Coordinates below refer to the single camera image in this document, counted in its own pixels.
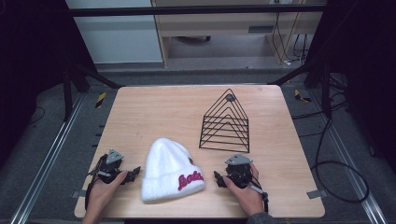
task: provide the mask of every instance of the red embroidered text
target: red embroidered text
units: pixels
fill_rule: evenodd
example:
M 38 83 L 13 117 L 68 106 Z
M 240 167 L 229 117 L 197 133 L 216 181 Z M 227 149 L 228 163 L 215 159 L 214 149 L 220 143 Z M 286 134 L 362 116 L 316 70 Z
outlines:
M 178 190 L 182 190 L 188 184 L 190 184 L 194 180 L 204 180 L 201 173 L 194 171 L 192 175 L 188 175 L 187 178 L 184 175 L 178 177 Z

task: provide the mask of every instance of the human hand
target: human hand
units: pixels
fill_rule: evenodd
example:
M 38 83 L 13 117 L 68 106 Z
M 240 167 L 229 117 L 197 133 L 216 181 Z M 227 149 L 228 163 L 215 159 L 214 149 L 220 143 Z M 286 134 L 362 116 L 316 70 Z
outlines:
M 120 183 L 122 183 L 122 181 L 125 179 L 127 174 L 128 171 L 122 171 L 109 184 L 104 183 L 100 179 L 95 181 L 91 189 L 87 212 L 82 219 L 82 224 L 99 223 L 102 211 L 111 201 L 114 192 L 116 191 Z
M 250 170 L 253 176 L 258 180 L 259 179 L 259 171 L 256 169 L 253 163 L 250 164 Z M 227 188 L 235 195 L 242 209 L 248 216 L 253 216 L 258 213 L 263 213 L 264 207 L 262 204 L 262 196 L 259 192 L 252 189 L 250 186 L 240 189 L 238 188 L 233 181 L 224 176 L 224 183 L 227 185 Z

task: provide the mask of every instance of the hat cuff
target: hat cuff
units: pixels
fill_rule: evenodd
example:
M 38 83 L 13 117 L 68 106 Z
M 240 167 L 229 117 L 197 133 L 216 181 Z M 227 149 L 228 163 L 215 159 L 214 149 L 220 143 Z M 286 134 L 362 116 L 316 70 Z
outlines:
M 184 197 L 205 187 L 202 171 L 191 165 L 172 174 L 142 180 L 142 201 Z

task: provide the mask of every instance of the black wire pyramid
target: black wire pyramid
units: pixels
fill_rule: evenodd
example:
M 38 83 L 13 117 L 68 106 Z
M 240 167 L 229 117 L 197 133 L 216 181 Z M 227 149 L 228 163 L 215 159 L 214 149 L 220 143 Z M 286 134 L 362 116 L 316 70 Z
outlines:
M 199 148 L 249 152 L 248 116 L 231 89 L 204 114 Z

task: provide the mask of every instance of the white beanie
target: white beanie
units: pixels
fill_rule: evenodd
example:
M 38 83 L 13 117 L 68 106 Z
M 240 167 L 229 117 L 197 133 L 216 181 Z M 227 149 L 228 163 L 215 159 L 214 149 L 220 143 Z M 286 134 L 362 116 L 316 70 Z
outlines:
M 146 160 L 142 201 L 179 198 L 205 187 L 201 169 L 192 164 L 189 151 L 180 143 L 159 138 Z

